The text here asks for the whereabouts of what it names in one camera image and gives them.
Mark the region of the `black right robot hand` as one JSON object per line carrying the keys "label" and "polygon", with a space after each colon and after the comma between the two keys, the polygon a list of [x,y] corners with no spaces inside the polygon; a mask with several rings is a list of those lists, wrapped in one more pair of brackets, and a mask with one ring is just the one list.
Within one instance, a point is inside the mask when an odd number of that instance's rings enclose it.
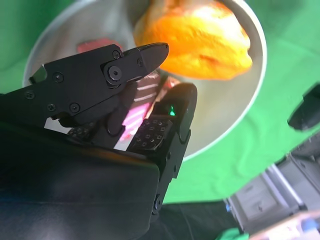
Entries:
{"label": "black right robot hand", "polygon": [[127,149],[115,145],[136,82],[168,54],[164,42],[112,44],[45,63],[1,95],[1,239],[135,240],[149,230],[191,137],[196,86],[174,86]]}

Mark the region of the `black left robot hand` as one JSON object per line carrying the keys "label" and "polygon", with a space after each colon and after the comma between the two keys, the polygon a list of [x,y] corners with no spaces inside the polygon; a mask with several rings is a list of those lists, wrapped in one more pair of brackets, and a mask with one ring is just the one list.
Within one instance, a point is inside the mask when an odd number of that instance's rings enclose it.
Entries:
{"label": "black left robot hand", "polygon": [[320,123],[320,84],[316,83],[303,96],[302,101],[287,121],[297,131],[306,131]]}

